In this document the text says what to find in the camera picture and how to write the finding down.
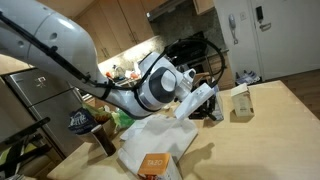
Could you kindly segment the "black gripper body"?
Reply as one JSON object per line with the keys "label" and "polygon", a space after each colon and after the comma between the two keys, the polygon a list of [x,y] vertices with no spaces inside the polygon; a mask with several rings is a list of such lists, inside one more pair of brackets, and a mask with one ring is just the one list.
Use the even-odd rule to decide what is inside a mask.
{"label": "black gripper body", "polygon": [[213,115],[215,110],[215,99],[209,98],[206,100],[199,108],[197,108],[193,113],[189,115],[190,119],[203,119],[209,117],[211,120],[215,121],[216,117]]}

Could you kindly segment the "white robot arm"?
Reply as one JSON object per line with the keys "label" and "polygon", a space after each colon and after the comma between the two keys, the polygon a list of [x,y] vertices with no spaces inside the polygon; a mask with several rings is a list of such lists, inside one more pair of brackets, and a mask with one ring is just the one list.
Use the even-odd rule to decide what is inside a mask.
{"label": "white robot arm", "polygon": [[0,0],[1,53],[31,64],[104,100],[134,119],[143,119],[173,100],[184,119],[214,96],[214,87],[193,87],[196,71],[180,72],[166,52],[139,62],[142,78],[123,87],[98,67],[97,50],[85,29],[37,0]]}

